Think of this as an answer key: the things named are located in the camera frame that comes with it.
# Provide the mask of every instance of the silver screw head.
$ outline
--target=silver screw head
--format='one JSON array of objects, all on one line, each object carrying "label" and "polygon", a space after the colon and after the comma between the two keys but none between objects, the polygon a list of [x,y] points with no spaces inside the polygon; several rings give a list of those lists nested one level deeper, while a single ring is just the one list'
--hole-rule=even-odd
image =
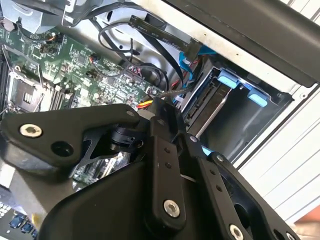
[{"label": "silver screw head", "polygon": [[289,240],[296,240],[295,238],[294,238],[294,236],[292,236],[290,233],[286,233],[286,236],[288,237],[288,239]]},{"label": "silver screw head", "polygon": [[173,218],[177,218],[180,215],[180,208],[179,208],[178,204],[176,204],[176,202],[174,202],[172,200],[164,201],[163,208],[164,208],[165,212]]},{"label": "silver screw head", "polygon": [[131,117],[135,116],[135,114],[132,111],[126,111],[126,114],[130,115]]},{"label": "silver screw head", "polygon": [[192,142],[196,143],[197,142],[197,138],[195,136],[190,136],[190,139]]},{"label": "silver screw head", "polygon": [[220,155],[216,156],[216,158],[220,161],[220,162],[223,162],[224,161],[224,158]]},{"label": "silver screw head", "polygon": [[230,229],[231,235],[235,238],[235,240],[244,240],[243,233],[236,225],[231,224],[229,229]]},{"label": "silver screw head", "polygon": [[24,124],[19,129],[20,133],[28,138],[38,138],[42,135],[42,129],[34,124]]}]

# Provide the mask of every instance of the screw hole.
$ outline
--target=screw hole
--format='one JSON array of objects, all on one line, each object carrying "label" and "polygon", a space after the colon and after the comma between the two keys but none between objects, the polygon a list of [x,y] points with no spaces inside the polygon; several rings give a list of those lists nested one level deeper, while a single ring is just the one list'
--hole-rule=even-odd
[{"label": "screw hole", "polygon": [[108,22],[110,22],[111,16],[112,16],[113,11],[108,12],[108,15],[106,16],[106,19]]},{"label": "screw hole", "polygon": [[60,157],[70,157],[74,154],[74,148],[65,141],[56,141],[51,145],[51,150]]},{"label": "screw hole", "polygon": [[172,168],[172,166],[171,166],[171,164],[170,164],[169,162],[166,162],[164,165],[165,165],[168,169],[171,169],[171,168]]},{"label": "screw hole", "polygon": [[215,186],[215,188],[219,191],[219,192],[222,192],[222,188],[218,185]]}]

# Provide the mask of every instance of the black mechanical arm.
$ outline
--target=black mechanical arm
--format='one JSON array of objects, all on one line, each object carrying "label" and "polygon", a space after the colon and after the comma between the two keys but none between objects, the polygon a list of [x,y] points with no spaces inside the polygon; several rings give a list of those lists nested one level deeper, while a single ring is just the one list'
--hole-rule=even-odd
[{"label": "black mechanical arm", "polygon": [[[16,114],[0,130],[10,190],[40,219],[39,240],[299,239],[160,98],[138,113],[114,104]],[[119,152],[131,153],[128,165],[72,192],[75,168]]]}]

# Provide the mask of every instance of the green circuit board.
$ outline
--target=green circuit board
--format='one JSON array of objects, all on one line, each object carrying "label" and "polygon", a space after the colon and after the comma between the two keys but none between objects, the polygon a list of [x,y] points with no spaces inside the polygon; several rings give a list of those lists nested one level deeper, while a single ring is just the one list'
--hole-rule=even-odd
[{"label": "green circuit board", "polygon": [[[58,35],[59,32],[53,29],[31,37],[45,38],[52,34]],[[94,52],[66,35],[62,36],[59,43],[44,45],[42,42],[30,41],[19,31],[8,32],[0,28],[0,41],[21,53],[9,54],[12,65],[18,66],[21,72],[39,77],[36,62],[41,66],[46,80],[74,93],[71,108],[117,103],[125,103],[135,108],[147,94],[154,96],[161,91],[131,70],[124,71],[118,77],[96,74],[89,61]],[[123,70],[121,66],[104,56],[100,56],[95,65],[100,72],[110,76],[117,75]]]}]

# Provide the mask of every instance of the electronic component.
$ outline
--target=electronic component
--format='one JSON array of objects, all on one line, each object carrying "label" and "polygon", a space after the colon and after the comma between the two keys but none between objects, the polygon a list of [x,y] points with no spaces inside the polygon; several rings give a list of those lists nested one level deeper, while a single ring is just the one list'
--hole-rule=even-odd
[{"label": "electronic component", "polygon": [[109,78],[108,78],[108,84],[111,85],[111,86],[114,85],[115,81],[116,81],[116,79],[113,78],[113,77],[109,77]]},{"label": "electronic component", "polygon": [[56,52],[58,52],[58,49],[55,46],[49,44],[42,44],[39,52],[41,54],[55,54]]},{"label": "electronic component", "polygon": [[73,93],[58,85],[45,82],[42,87],[33,79],[21,79],[10,74],[8,105],[19,109],[17,113],[33,113],[69,108]]},{"label": "electronic component", "polygon": [[91,70],[89,70],[89,71],[86,71],[86,72],[85,72],[85,75],[86,75],[88,78],[90,78],[90,79],[95,79],[95,78],[98,76],[98,73],[97,73],[96,70],[91,69]]},{"label": "electronic component", "polygon": [[[53,36],[57,32],[52,30],[45,35],[51,34]],[[132,97],[131,107],[135,108],[135,105],[146,97],[148,88],[156,88],[158,92],[161,92],[157,87],[144,81],[141,76],[128,70],[122,75],[118,75],[123,71],[121,66],[105,57],[93,54],[93,51],[88,47],[68,36],[64,36],[65,40],[60,45],[44,44],[48,49],[51,47],[58,49],[53,54],[41,54],[37,44],[32,42],[21,44],[20,38],[19,32],[7,34],[6,30],[0,28],[0,39],[10,45],[11,49],[14,49],[14,55],[11,54],[12,65],[19,65],[28,76],[34,76],[34,79],[37,79],[36,77],[39,75],[37,66],[41,66],[44,78],[51,83],[59,83],[60,86],[70,89],[74,93],[71,100],[78,102],[71,104],[71,107],[97,106],[112,102],[127,103],[130,95]],[[87,56],[94,58],[96,66],[103,73],[118,76],[100,76],[92,65],[85,64]],[[81,95],[81,89],[87,90],[88,94]],[[113,98],[116,97],[114,93],[118,91],[127,94],[123,98],[114,100]],[[94,93],[100,95],[99,100],[93,97]]]},{"label": "electronic component", "polygon": [[77,61],[80,64],[85,64],[86,63],[86,57],[82,56],[82,55],[79,55]]}]

